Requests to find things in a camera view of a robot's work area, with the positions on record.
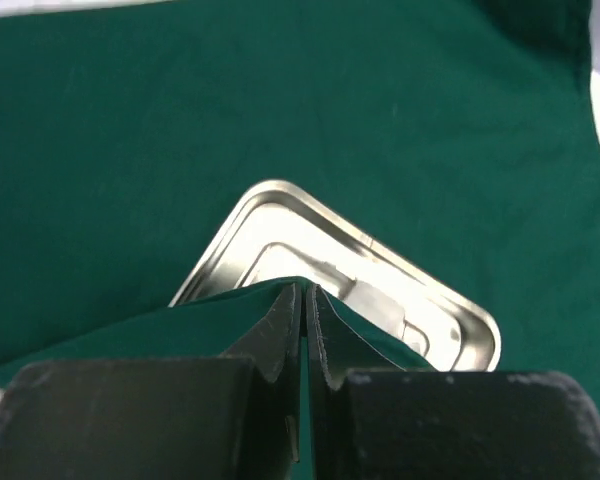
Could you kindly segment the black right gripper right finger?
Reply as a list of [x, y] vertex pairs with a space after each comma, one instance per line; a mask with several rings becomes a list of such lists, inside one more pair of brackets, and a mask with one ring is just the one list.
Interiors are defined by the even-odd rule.
[[600, 415], [560, 372], [401, 369], [306, 294], [319, 479], [600, 479]]

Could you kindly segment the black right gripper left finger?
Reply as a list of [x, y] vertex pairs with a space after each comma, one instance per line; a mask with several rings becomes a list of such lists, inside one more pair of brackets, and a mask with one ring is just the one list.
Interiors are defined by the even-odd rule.
[[285, 479], [299, 457], [302, 289], [212, 357], [51, 360], [0, 399], [0, 479]]

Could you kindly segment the stainless steel instrument tray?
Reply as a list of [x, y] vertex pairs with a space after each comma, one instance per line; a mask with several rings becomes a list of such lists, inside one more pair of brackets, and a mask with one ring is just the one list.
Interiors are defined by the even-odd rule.
[[249, 188], [171, 303], [303, 277], [440, 371], [492, 371], [501, 334], [483, 308], [309, 193], [283, 180]]

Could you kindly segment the green surgical drape cloth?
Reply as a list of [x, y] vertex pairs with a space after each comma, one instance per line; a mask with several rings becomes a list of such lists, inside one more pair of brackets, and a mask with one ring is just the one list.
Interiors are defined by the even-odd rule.
[[[212, 357], [302, 289], [401, 369], [560, 372], [600, 415], [588, 1], [165, 1], [0, 18], [0, 399], [51, 360]], [[440, 371], [320, 285], [172, 305], [252, 186], [290, 182], [486, 310]]]

